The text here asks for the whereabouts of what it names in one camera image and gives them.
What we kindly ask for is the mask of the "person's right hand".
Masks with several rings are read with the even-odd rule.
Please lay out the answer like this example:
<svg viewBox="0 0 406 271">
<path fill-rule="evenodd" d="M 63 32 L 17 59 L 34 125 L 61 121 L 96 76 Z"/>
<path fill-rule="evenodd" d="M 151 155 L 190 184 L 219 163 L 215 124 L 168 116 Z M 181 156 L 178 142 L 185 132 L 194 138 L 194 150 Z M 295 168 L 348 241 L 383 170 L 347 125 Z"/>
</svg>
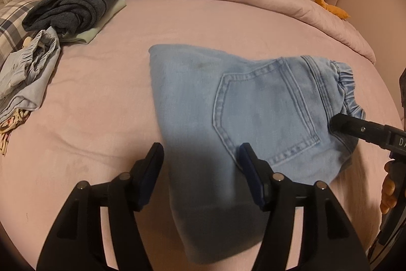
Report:
<svg viewBox="0 0 406 271">
<path fill-rule="evenodd" d="M 386 215 L 397 203 L 397 198 L 394 195 L 396 185 L 390 177 L 390 167 L 393 161 L 389 161 L 385 164 L 385 171 L 387 175 L 383 181 L 382 190 L 381 190 L 381 203 L 380 210 L 383 215 Z"/>
</svg>

